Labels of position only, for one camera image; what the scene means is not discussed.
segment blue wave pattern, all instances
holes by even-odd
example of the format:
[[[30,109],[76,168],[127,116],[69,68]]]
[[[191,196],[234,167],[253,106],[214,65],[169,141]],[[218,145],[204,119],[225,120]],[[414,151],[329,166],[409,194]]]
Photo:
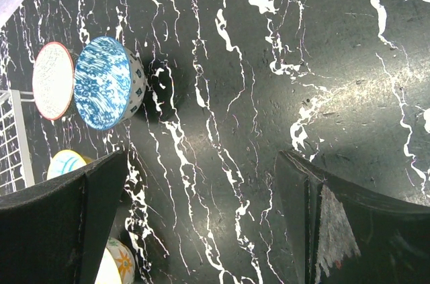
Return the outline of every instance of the blue wave pattern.
[[[78,58],[75,101],[83,120],[107,130],[123,117],[131,92],[130,62],[124,47],[111,37],[92,40]]]
[[[76,153],[60,152],[50,163],[48,177],[54,178],[85,166],[82,158]]]

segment blue patterned bowl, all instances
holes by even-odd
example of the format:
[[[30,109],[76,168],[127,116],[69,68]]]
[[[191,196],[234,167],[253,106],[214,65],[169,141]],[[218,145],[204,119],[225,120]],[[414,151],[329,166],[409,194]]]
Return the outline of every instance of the blue patterned bowl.
[[[96,130],[108,130],[132,117],[142,104],[145,89],[139,59],[111,37],[92,40],[78,58],[76,107]]]

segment white bowl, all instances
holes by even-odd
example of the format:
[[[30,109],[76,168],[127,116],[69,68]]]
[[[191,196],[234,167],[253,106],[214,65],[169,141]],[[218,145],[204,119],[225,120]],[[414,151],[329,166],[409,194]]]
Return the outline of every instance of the white bowl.
[[[49,42],[39,52],[33,68],[34,102],[48,120],[74,112],[73,77],[77,56],[59,42]]]

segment orange patterned bowl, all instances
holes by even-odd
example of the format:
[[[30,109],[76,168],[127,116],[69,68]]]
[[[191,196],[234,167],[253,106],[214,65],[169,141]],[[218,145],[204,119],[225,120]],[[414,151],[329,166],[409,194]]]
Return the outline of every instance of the orange patterned bowl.
[[[130,249],[119,240],[109,237],[106,244],[107,250],[115,260],[122,284],[134,283],[134,257]]]
[[[95,284],[122,284],[115,260],[107,248],[103,253]]]

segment wire rack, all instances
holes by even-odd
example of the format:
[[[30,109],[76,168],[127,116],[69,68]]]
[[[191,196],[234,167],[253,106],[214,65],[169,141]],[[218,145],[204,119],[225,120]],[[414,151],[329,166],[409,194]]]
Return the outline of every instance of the wire rack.
[[[0,196],[34,185],[22,99],[30,92],[0,90]]]

